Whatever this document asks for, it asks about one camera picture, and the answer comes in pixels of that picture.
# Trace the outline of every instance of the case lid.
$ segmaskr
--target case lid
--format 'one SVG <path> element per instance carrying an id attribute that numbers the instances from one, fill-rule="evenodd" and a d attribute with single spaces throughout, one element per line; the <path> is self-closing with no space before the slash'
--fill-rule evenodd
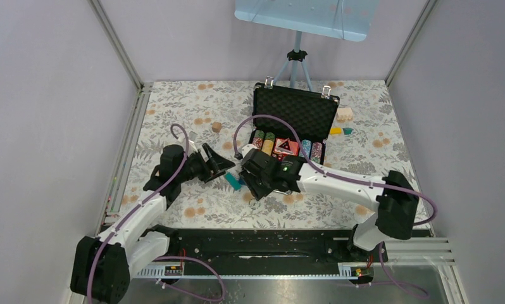
<path id="1" fill-rule="evenodd" d="M 329 136 L 340 101 L 326 90 L 330 88 L 326 86 L 324 93 L 317 93 L 258 82 L 254 86 L 252 114 L 276 116 L 290 124 L 302 140 L 320 142 Z M 285 125 L 269 118 L 255 118 L 253 124 L 277 137 L 294 137 Z"/>

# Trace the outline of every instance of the tabletop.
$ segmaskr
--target tabletop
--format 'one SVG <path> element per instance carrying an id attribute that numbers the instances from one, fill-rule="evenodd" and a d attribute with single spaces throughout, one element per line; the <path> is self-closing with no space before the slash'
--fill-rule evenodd
<path id="1" fill-rule="evenodd" d="M 128 175 L 120 214 L 139 198 L 143 185 L 159 163 L 164 146 L 177 143 L 170 125 L 181 124 L 198 134 L 197 146 L 208 143 L 218 154 L 234 160 L 232 136 L 236 126 L 253 111 L 256 81 L 169 81 L 155 82 L 142 123 L 135 156 Z M 350 106 L 354 119 L 334 120 L 333 127 L 350 127 L 349 136 L 329 136 L 325 166 L 356 174 L 387 175 L 402 172 L 418 189 L 409 153 L 404 144 L 388 89 L 382 80 L 312 81 L 314 91 L 329 85 L 331 95 L 340 97 L 339 107 Z M 278 86 L 289 86 L 279 81 Z M 297 82 L 306 90 L 305 82 Z M 221 122 L 220 133 L 213 122 Z M 249 140 L 253 129 L 247 123 L 238 133 L 238 145 Z M 229 170 L 237 176 L 240 166 Z M 246 186 L 234 191 L 223 178 L 207 184 L 195 179 L 182 184 L 182 193 L 154 224 L 174 228 L 207 229 L 350 229 L 372 212 L 348 200 L 324 194 L 273 193 L 253 200 Z M 416 220 L 427 218 L 419 203 Z"/>

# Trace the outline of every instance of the tripod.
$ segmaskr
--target tripod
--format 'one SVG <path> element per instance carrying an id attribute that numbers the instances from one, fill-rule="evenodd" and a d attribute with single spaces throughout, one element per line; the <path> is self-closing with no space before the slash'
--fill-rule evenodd
<path id="1" fill-rule="evenodd" d="M 288 59 L 284 62 L 284 64 L 282 65 L 282 68 L 280 69 L 280 71 L 278 71 L 277 76 L 275 76 L 275 78 L 273 79 L 273 84 L 275 84 L 277 82 L 277 80 L 280 78 L 282 72 L 284 72 L 284 70 L 288 67 L 288 63 L 290 63 L 290 61 L 293 61 L 292 74 L 290 75 L 290 87 L 292 87 L 292 88 L 295 87 L 296 86 L 296 76 L 297 76 L 297 61 L 299 61 L 299 62 L 301 62 L 301 66 L 303 68 L 306 83 L 308 84 L 308 90 L 312 92 L 312 83 L 310 82 L 310 76 L 308 75 L 308 69 L 306 67 L 306 62 L 304 60 L 307 53 L 300 49 L 301 36 L 302 36 L 302 32 L 297 31 L 296 32 L 296 43 L 294 44 L 294 49 L 286 55 L 286 57 Z"/>

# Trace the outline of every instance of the gray floor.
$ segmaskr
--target gray floor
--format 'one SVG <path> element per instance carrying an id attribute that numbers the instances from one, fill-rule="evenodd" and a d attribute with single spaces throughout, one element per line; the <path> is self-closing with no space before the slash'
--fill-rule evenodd
<path id="1" fill-rule="evenodd" d="M 380 267 L 375 267 L 375 281 L 386 281 Z M 337 284 L 346 281 L 324 280 L 227 280 L 227 297 L 222 303 L 447 303 L 439 273 L 429 267 L 394 267 L 394 276 L 399 281 L 412 282 L 427 289 L 429 301 L 407 295 L 395 286 L 375 286 L 372 288 L 347 288 Z M 182 280 L 176 286 L 214 297 L 220 292 L 217 280 Z M 121 304 L 171 304 L 207 303 L 174 290 L 162 290 L 152 280 L 136 279 L 131 282 L 128 293 Z"/>

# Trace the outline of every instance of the white wall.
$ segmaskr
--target white wall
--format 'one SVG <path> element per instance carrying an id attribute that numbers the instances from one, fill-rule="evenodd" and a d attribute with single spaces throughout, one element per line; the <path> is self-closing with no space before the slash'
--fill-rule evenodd
<path id="1" fill-rule="evenodd" d="M 274 77 L 294 47 L 295 32 L 238 20 L 234 2 L 102 1 L 144 81 Z M 303 34 L 311 78 L 386 78 L 425 2 L 380 1 L 363 42 Z"/>
<path id="2" fill-rule="evenodd" d="M 135 89 L 87 1 L 0 1 L 0 303 L 59 303 Z"/>
<path id="3" fill-rule="evenodd" d="M 470 303 L 505 303 L 505 1 L 440 1 L 390 92 Z"/>

